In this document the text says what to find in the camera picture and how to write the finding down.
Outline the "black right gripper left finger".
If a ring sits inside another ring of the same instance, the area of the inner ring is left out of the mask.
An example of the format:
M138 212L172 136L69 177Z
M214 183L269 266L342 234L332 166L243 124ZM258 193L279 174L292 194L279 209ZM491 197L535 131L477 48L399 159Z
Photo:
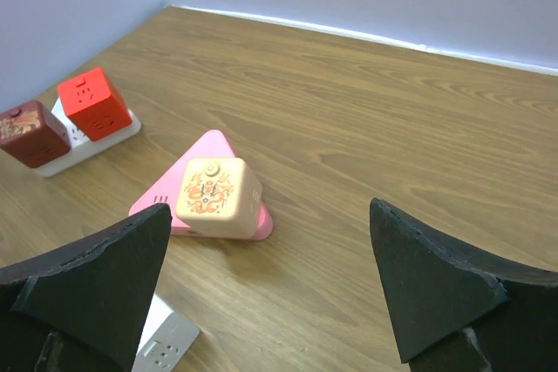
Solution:
M3 371L129 371L167 252L154 204L1 270Z

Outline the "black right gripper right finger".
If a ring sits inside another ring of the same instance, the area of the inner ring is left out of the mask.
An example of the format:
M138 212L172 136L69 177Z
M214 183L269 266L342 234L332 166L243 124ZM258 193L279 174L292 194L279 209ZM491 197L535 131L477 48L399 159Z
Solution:
M555 371L557 274L491 254L375 198L371 245L412 371Z

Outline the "white cube socket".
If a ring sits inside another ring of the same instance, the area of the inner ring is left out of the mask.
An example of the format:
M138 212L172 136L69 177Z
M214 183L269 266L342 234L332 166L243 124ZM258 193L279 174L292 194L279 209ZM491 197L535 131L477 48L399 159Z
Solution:
M155 294L143 327L132 372L172 371L200 329Z

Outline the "pink triangular socket adapter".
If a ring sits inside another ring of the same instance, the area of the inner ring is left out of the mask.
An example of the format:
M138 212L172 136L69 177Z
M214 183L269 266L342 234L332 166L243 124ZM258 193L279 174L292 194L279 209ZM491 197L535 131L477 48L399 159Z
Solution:
M169 206L174 235L261 241L274 228L262 202L262 183L219 130L205 132L128 214L154 204Z

